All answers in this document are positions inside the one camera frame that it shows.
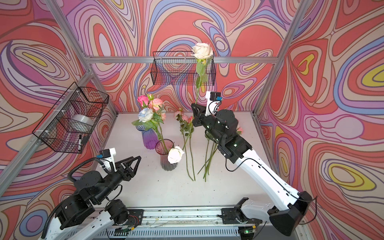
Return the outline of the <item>pale blue rose stem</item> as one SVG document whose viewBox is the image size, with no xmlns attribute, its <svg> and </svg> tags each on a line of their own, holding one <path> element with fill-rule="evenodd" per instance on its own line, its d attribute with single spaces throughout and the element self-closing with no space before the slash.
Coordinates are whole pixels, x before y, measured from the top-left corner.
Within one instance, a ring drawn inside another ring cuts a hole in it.
<svg viewBox="0 0 384 240">
<path fill-rule="evenodd" d="M 160 107 L 159 110 L 153 110 L 151 108 L 144 108 L 138 114 L 138 120 L 132 122 L 134 126 L 144 126 L 146 130 L 153 129 L 159 141 L 161 141 L 162 147 L 167 154 L 169 150 L 166 147 L 163 129 L 161 124 L 164 124 L 164 120 L 166 118 L 166 110 L 163 107 Z"/>
</svg>

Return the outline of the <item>bright pink rose stem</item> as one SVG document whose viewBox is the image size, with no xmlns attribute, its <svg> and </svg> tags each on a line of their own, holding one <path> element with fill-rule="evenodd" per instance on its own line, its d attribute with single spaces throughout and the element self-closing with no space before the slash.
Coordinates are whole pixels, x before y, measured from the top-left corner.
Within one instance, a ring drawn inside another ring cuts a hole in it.
<svg viewBox="0 0 384 240">
<path fill-rule="evenodd" d="M 140 106 L 143 108 L 139 112 L 139 115 L 138 115 L 139 121 L 140 122 L 146 122 L 146 121 L 150 120 L 151 119 L 151 111 L 148 108 L 148 104 L 149 104 L 148 97 L 145 95 L 141 95 L 138 97 L 138 102 L 139 102 Z"/>
</svg>

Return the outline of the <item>cream rose stem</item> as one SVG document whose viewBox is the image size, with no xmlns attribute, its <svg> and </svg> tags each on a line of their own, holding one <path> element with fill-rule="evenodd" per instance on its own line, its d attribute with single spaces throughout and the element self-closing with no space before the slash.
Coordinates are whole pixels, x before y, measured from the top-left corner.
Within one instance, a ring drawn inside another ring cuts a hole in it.
<svg viewBox="0 0 384 240">
<path fill-rule="evenodd" d="M 195 104 L 198 103 L 199 99 L 199 91 L 200 87 L 202 86 L 202 83 L 206 82 L 208 80 L 206 69 L 207 65 L 213 58 L 213 49 L 211 46 L 207 43 L 196 43 L 195 46 L 192 47 L 192 56 L 196 59 L 196 72 L 198 74 L 197 80 L 196 80 L 196 99 Z"/>
</svg>

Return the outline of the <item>pink spray rose stem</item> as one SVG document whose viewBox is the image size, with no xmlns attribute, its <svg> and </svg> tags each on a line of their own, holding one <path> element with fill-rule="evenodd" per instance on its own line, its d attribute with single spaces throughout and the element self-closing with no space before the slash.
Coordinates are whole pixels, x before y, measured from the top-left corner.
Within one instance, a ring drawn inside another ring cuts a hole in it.
<svg viewBox="0 0 384 240">
<path fill-rule="evenodd" d="M 153 112 L 153 116 L 149 121 L 149 124 L 151 128 L 158 135 L 159 141 L 163 142 L 164 136 L 163 136 L 162 124 L 164 124 L 164 121 L 166 119 L 166 110 L 164 107 L 164 101 L 161 100 L 160 98 L 155 98 L 154 95 L 152 94 L 147 94 L 147 97 L 149 99 L 148 107 Z"/>
</svg>

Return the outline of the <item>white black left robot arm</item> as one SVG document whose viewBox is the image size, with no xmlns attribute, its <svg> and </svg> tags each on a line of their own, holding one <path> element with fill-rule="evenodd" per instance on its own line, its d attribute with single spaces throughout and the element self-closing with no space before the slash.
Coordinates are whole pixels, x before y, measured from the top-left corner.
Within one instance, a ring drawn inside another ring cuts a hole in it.
<svg viewBox="0 0 384 240">
<path fill-rule="evenodd" d="M 102 177 L 98 171 L 90 171 L 79 179 L 73 178 L 73 173 L 92 161 L 98 162 L 106 176 Z M 60 202 L 48 216 L 41 235 L 42 240 L 63 240 L 68 232 L 81 225 L 93 212 L 95 205 L 101 205 L 108 199 L 110 193 L 121 186 L 121 182 L 130 181 L 137 173 L 141 157 L 129 157 L 114 162 L 113 156 L 105 158 L 104 155 L 88 159 L 68 173 L 68 179 L 73 182 L 76 191 Z M 125 225 L 129 219 L 132 225 L 127 231 L 132 231 L 142 221 L 138 214 L 131 214 L 126 205 L 118 198 L 108 200 L 104 210 L 88 225 L 74 236 L 73 240 L 91 240 L 99 232 L 106 231 L 112 225 Z"/>
</svg>

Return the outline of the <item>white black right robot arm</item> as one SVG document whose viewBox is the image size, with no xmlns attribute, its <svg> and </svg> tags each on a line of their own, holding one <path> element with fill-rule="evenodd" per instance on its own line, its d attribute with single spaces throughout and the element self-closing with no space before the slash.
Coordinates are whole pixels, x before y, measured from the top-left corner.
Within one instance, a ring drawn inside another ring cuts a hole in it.
<svg viewBox="0 0 384 240">
<path fill-rule="evenodd" d="M 270 203 L 263 204 L 243 199 L 239 205 L 241 215 L 249 220 L 269 222 L 281 234 L 290 236 L 314 198 L 308 192 L 299 192 L 290 186 L 266 165 L 251 144 L 237 133 L 239 121 L 233 111 L 206 114 L 207 109 L 202 105 L 192 104 L 191 107 L 194 127 L 203 126 L 225 159 L 250 175 L 271 199 Z"/>
</svg>

